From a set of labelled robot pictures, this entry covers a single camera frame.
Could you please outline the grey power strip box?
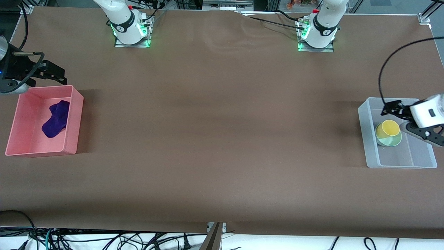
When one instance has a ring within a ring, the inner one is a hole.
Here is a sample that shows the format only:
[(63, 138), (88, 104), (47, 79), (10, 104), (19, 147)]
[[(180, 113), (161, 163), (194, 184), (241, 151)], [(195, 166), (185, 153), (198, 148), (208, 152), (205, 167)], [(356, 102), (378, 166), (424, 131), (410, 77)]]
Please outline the grey power strip box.
[(253, 0), (202, 0), (202, 10), (254, 11)]

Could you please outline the purple cloth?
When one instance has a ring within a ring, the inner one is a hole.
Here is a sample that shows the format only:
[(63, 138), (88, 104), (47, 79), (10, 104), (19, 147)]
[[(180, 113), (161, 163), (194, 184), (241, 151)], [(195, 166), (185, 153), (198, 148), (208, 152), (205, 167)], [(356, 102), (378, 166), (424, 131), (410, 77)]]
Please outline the purple cloth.
[(42, 132), (48, 138), (56, 137), (68, 123), (70, 102), (60, 101), (49, 107), (51, 117), (42, 125)]

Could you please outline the yellow cup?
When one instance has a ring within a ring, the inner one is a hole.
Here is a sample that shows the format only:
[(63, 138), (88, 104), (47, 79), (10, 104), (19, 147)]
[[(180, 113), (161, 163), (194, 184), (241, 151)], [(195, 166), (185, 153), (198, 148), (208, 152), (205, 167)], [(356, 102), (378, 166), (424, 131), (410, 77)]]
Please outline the yellow cup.
[(384, 120), (375, 128), (376, 137), (379, 139), (397, 136), (400, 132), (400, 126), (394, 120)]

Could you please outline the pink plastic bin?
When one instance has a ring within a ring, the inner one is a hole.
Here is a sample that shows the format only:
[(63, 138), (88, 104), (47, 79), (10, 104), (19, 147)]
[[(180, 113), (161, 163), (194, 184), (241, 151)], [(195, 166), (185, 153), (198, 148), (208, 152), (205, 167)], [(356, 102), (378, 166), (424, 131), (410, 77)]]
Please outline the pink plastic bin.
[[(69, 103), (66, 127), (55, 137), (47, 137), (42, 126), (52, 113), (50, 107)], [(7, 156), (25, 158), (74, 155), (77, 152), (84, 97), (72, 85), (32, 87), (18, 97), (5, 149)]]

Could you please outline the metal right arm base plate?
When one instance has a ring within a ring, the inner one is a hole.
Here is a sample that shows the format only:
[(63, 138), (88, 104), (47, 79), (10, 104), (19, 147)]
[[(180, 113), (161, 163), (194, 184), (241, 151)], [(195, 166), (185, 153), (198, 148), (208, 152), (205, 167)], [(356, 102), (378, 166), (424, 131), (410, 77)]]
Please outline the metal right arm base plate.
[(115, 47), (149, 48), (153, 32), (154, 16), (132, 12), (130, 18), (121, 24), (111, 23)]

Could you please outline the clear plastic bin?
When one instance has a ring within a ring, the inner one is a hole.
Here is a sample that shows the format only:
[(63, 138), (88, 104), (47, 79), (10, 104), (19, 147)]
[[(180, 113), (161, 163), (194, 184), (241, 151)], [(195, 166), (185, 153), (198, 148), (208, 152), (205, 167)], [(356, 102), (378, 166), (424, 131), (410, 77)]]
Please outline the clear plastic bin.
[(376, 127), (385, 120), (398, 125), (405, 122), (394, 115), (382, 116), (381, 98), (368, 98), (357, 109), (365, 159), (369, 168), (434, 169), (437, 167), (433, 147), (412, 135), (400, 132), (401, 141), (396, 146), (381, 144), (376, 137)]

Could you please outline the brown table cover sheet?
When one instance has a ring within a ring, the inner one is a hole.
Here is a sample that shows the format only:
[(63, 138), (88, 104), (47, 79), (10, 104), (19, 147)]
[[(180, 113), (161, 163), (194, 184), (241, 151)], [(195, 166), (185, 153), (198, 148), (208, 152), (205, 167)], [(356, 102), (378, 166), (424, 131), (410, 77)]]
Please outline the brown table cover sheet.
[(167, 11), (150, 48), (116, 48), (98, 8), (38, 7), (24, 49), (84, 96), (77, 153), (5, 155), (17, 95), (0, 97), (0, 211), (38, 227), (444, 239), (436, 169), (373, 169), (357, 108), (414, 15), (347, 15), (333, 53), (236, 12)]

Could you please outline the dark aluminium post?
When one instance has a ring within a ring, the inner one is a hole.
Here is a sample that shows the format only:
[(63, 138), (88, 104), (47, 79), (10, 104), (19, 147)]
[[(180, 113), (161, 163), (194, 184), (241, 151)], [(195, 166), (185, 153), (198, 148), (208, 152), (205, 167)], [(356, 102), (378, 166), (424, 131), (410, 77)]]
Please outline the dark aluminium post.
[(220, 250), (222, 236), (222, 225), (217, 222), (205, 237), (199, 250)]

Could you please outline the green bowl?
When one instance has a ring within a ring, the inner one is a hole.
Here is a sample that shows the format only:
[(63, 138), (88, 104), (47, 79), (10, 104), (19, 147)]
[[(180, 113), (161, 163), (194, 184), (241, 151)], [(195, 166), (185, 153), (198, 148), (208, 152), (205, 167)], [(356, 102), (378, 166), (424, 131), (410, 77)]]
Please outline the green bowl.
[(401, 141), (402, 141), (401, 131), (395, 136), (387, 136), (387, 137), (380, 137), (379, 134), (376, 134), (376, 142), (379, 146), (393, 147), (399, 145)]

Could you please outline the orange red background clutter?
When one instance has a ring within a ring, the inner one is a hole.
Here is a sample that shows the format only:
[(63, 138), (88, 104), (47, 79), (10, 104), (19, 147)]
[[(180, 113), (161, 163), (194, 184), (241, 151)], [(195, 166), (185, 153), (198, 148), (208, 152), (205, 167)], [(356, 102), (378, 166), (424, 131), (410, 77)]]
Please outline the orange red background clutter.
[(317, 3), (317, 0), (286, 0), (286, 7), (288, 10), (301, 7), (310, 7)]

